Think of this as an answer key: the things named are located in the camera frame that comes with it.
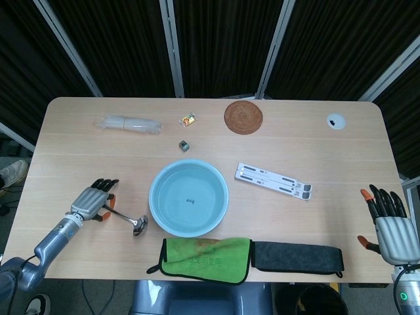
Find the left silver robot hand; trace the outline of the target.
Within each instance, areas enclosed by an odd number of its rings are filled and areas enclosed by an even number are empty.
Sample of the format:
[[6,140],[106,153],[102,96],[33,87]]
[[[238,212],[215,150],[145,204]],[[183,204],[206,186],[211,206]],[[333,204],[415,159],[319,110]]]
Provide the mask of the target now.
[[115,195],[109,191],[119,182],[118,179],[99,178],[76,198],[70,207],[70,213],[82,221],[94,220],[103,222],[107,220],[111,213],[110,205],[115,203]]

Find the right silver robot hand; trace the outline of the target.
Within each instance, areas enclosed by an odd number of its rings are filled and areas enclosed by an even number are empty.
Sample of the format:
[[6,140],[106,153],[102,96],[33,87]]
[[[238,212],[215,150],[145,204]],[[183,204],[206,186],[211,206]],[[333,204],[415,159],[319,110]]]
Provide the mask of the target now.
[[419,262],[419,240],[404,204],[395,192],[370,185],[370,192],[361,189],[373,221],[378,243],[363,236],[357,240],[367,250],[382,256],[389,264],[402,266]]

